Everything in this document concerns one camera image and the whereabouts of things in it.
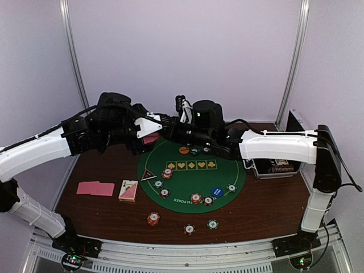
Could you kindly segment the red backed card deck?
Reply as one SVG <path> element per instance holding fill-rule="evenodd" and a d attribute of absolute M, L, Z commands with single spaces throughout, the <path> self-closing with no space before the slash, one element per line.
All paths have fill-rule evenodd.
<path fill-rule="evenodd" d="M 159 139 L 158 135 L 148 135 L 143 137 L 144 144 L 151 144 L 156 142 Z"/>

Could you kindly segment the red orange chip stack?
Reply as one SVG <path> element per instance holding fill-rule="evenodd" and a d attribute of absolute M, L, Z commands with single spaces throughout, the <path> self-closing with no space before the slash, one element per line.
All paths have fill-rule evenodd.
<path fill-rule="evenodd" d="M 155 226 L 159 223 L 160 215 L 157 212 L 151 212 L 147 217 L 147 223 L 151 226 Z"/>

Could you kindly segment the red 5 chip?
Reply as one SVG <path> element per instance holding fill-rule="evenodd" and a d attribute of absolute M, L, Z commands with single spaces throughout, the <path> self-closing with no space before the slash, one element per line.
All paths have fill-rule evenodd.
<path fill-rule="evenodd" d="M 170 179 L 173 175 L 173 170 L 170 168 L 166 168 L 162 172 L 162 178 L 163 179 Z"/>
<path fill-rule="evenodd" d="M 199 204 L 202 201 L 202 196 L 199 193 L 194 193 L 191 195 L 191 202 L 193 204 Z"/>

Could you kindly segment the orange big blind button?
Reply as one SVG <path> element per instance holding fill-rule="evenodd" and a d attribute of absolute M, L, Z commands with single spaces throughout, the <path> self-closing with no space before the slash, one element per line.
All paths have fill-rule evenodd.
<path fill-rule="evenodd" d="M 182 155 L 186 155 L 190 153 L 190 149 L 188 147 L 182 146 L 179 148 L 179 153 Z"/>

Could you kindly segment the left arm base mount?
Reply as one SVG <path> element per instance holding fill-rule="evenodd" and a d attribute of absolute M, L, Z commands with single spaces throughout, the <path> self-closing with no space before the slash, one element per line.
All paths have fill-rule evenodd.
<path fill-rule="evenodd" d="M 79 270 L 89 258 L 98 258 L 101 246 L 101 241 L 85 237 L 52 238 L 52 247 L 64 252 L 60 263 L 69 272 Z"/>

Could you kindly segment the black triangular all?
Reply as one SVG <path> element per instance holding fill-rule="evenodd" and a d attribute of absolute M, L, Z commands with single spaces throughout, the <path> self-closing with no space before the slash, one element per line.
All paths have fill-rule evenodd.
<path fill-rule="evenodd" d="M 144 173 L 142 175 L 142 178 L 140 179 L 141 181 L 147 181 L 147 180 L 150 180 L 150 179 L 154 179 L 156 178 L 157 176 L 151 172 L 150 170 L 148 169 L 145 169 L 144 170 Z"/>

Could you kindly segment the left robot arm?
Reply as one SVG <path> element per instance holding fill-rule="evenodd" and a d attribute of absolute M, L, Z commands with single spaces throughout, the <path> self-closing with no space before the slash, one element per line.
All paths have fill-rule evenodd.
<path fill-rule="evenodd" d="M 119 93 L 102 93 L 98 103 L 63 120 L 50 129 L 1 149 L 1 212 L 19 216 L 43 229 L 70 253 L 82 241 L 71 222 L 50 211 L 22 190 L 15 176 L 55 159 L 67 158 L 109 146 L 125 144 L 133 154 L 145 152 L 151 142 L 145 137 L 167 127 L 160 115 Z"/>

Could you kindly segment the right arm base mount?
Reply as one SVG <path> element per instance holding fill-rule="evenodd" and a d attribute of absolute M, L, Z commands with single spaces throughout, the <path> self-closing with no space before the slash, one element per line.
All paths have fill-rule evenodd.
<path fill-rule="evenodd" d="M 294 235 L 275 239 L 272 246 L 277 258 L 289 256 L 289 262 L 294 269 L 306 270 L 313 264 L 312 250 L 320 247 L 321 242 L 319 239 L 310 240 Z"/>

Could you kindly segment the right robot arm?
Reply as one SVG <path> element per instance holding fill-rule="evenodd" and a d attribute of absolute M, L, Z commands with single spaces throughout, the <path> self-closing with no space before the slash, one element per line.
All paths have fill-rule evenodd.
<path fill-rule="evenodd" d="M 190 104 L 184 96 L 176 97 L 176 111 L 177 116 L 162 117 L 162 136 L 175 143 L 201 146 L 226 160 L 282 159 L 316 166 L 299 233 L 291 242 L 295 250 L 305 250 L 341 186 L 340 154 L 328 126 L 299 132 L 259 131 L 251 126 L 239 130 L 224 121 L 220 104 L 211 100 Z"/>

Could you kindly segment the dealt red card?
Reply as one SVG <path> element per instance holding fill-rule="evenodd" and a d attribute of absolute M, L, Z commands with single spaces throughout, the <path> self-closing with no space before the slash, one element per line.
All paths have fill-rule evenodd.
<path fill-rule="evenodd" d="M 114 183 L 97 183 L 93 186 L 90 194 L 92 196 L 107 196 L 111 197 L 114 192 Z"/>
<path fill-rule="evenodd" d="M 99 181 L 81 182 L 77 187 L 77 195 L 92 195 L 97 191 Z"/>

